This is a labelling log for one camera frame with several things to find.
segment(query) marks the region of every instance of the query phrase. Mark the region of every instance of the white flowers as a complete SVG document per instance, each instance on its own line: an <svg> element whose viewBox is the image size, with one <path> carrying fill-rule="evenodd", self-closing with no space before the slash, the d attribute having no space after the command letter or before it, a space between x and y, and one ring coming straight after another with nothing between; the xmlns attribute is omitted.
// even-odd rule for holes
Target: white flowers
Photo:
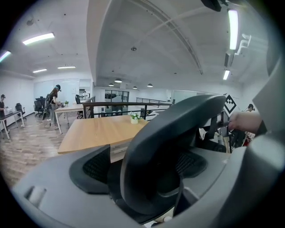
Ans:
<svg viewBox="0 0 285 228"><path fill-rule="evenodd" d="M139 119L139 115L138 115L137 113L134 113L134 112L131 112L131 113L130 113L130 117L131 117L132 119Z"/></svg>

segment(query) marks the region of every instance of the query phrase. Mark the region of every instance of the wooden table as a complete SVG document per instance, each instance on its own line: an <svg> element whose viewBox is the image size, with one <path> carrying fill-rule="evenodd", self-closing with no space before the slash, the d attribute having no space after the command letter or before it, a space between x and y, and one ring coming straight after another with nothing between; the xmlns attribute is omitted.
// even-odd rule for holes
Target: wooden table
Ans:
<svg viewBox="0 0 285 228"><path fill-rule="evenodd" d="M18 127L18 123L17 123L17 119L16 119L16 115L18 115L18 114L20 114L20 117L21 117L21 119L22 119L22 125L23 125L23 127L25 127L24 120L23 120L23 115L22 115L22 111L15 111L15 112L9 113L8 115L5 115L4 117L0 117L0 123L2 122L3 128L5 129L5 132L6 132L6 135L7 135L7 138L8 138L8 139L10 139L10 137L9 137L8 130L7 130L6 126L5 126L4 121L5 121L6 119L8 119L9 117L14 116L16 126Z"/></svg>
<svg viewBox="0 0 285 228"><path fill-rule="evenodd" d="M66 133L59 154L67 154L91 147L116 145L130 141L148 122L140 119L131 124L130 116L77 119Z"/></svg>
<svg viewBox="0 0 285 228"><path fill-rule="evenodd" d="M59 132L61 134L62 134L61 125L59 124L57 114L58 113L67 113L67 112L78 112L78 111L83 111L83 105L82 104L79 104L79 105L76 104L76 105L73 105L71 107L58 108L55 110L55 117L57 118L57 126L58 126Z"/></svg>

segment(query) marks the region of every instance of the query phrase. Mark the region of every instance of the fluorescent ceiling light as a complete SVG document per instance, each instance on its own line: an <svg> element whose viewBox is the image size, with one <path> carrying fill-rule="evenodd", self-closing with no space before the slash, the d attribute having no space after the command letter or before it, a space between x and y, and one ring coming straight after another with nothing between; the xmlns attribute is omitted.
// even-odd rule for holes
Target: fluorescent ceiling light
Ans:
<svg viewBox="0 0 285 228"><path fill-rule="evenodd" d="M227 80L229 74L230 74L230 71L229 71L229 70L226 70L226 71L224 72L224 80Z"/></svg>
<svg viewBox="0 0 285 228"><path fill-rule="evenodd" d="M58 69L76 68L75 66L60 66Z"/></svg>
<svg viewBox="0 0 285 228"><path fill-rule="evenodd" d="M122 80L121 80L120 78L117 78L117 79L115 80L115 82L116 82L116 83L121 83Z"/></svg>
<svg viewBox="0 0 285 228"><path fill-rule="evenodd" d="M38 73L38 72L42 72L42 71L46 71L47 69L40 69L40 70L36 70L36 71L33 71L33 73Z"/></svg>
<svg viewBox="0 0 285 228"><path fill-rule="evenodd" d="M231 39L230 39L230 49L236 49L237 43L237 35L239 31L239 19L236 10L229 10L228 16L230 19L230 32L231 32Z"/></svg>
<svg viewBox="0 0 285 228"><path fill-rule="evenodd" d="M23 41L23 43L24 43L24 45L29 45L33 42L37 42L37 41L41 41L41 40L45 40L45 39L49 39L49 38L54 38L54 34L48 33L48 34L40 35L38 37L34 37L34 38L28 39L26 41Z"/></svg>
<svg viewBox="0 0 285 228"><path fill-rule="evenodd" d="M2 62L2 60L4 60L9 54L11 54L11 52L9 52L9 51L5 52L5 53L0 57L0 62Z"/></svg>

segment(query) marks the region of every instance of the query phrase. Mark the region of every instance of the ceiling sprinkler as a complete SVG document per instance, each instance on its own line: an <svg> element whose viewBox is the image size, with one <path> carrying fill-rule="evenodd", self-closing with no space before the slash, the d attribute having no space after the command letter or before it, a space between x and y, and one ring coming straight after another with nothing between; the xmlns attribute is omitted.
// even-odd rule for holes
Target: ceiling sprinkler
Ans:
<svg viewBox="0 0 285 228"><path fill-rule="evenodd" d="M34 20L33 19L27 21L27 26L32 26L33 24L34 24Z"/></svg>

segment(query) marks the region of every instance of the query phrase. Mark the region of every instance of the potted plant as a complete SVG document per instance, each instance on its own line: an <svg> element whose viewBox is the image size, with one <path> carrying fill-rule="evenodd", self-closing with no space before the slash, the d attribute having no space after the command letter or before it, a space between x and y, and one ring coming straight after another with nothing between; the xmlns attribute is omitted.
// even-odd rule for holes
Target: potted plant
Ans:
<svg viewBox="0 0 285 228"><path fill-rule="evenodd" d="M138 123L138 120L139 120L139 115L137 113L133 113L131 112L130 113L130 122L132 124L137 124Z"/></svg>

